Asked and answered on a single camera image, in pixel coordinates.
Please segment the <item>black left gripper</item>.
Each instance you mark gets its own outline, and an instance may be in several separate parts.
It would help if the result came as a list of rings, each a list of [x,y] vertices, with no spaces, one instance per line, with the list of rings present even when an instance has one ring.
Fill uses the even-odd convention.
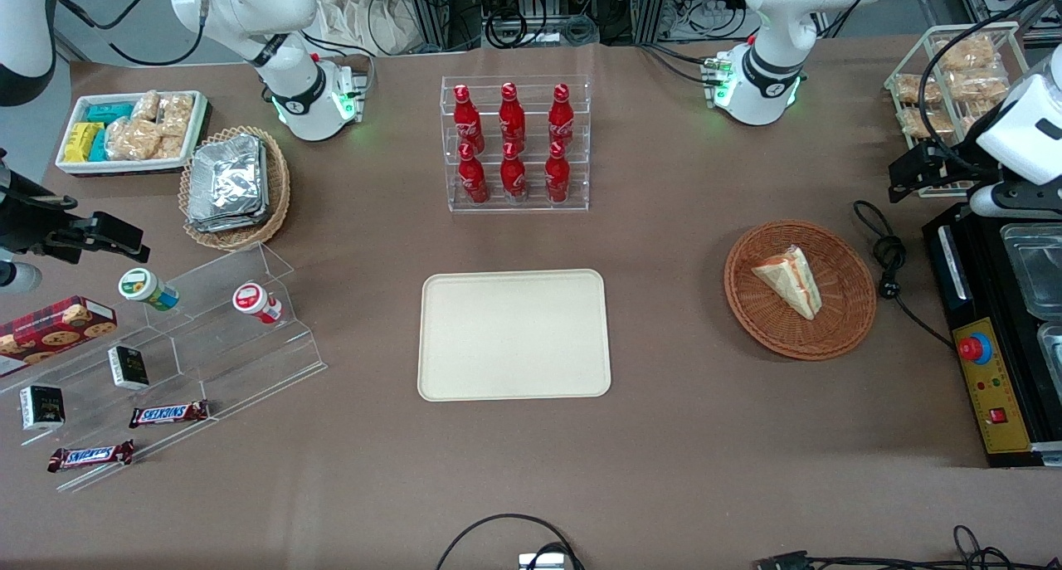
[[[889,202],[898,203],[923,188],[943,187],[956,182],[972,182],[975,188],[990,187],[1003,180],[999,163],[973,138],[950,146],[932,139],[921,140],[889,165]]]

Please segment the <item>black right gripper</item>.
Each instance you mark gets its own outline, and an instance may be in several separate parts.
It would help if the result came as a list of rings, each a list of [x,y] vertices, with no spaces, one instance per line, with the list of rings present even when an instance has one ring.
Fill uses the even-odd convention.
[[[78,200],[58,196],[1,166],[1,246],[16,255],[49,256],[76,265],[82,251],[107,251],[148,263],[144,231],[104,212],[92,214],[92,244],[70,211]]]

